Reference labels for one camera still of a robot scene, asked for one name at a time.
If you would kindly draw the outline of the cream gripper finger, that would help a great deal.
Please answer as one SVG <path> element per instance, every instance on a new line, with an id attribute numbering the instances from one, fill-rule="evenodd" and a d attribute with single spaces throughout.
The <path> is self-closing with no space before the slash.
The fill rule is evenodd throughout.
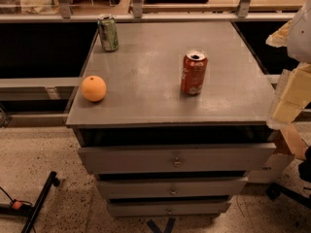
<path id="1" fill-rule="evenodd" d="M 285 47 L 287 45 L 289 31 L 291 28 L 292 20 L 289 20 L 282 25 L 278 30 L 269 35 L 265 43 L 274 48 Z"/>
<path id="2" fill-rule="evenodd" d="M 311 64 L 299 64 L 292 71 L 283 70 L 276 87 L 271 118 L 289 124 L 311 102 Z"/>

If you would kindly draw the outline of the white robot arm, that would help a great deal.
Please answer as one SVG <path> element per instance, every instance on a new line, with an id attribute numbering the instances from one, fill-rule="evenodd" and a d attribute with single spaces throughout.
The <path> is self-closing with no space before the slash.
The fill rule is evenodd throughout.
<path id="1" fill-rule="evenodd" d="M 286 47 L 288 56 L 299 62 L 292 71 L 282 72 L 271 103 L 267 125 L 281 129 L 311 102 L 311 0 L 293 19 L 269 35 L 266 43 L 274 48 Z"/>

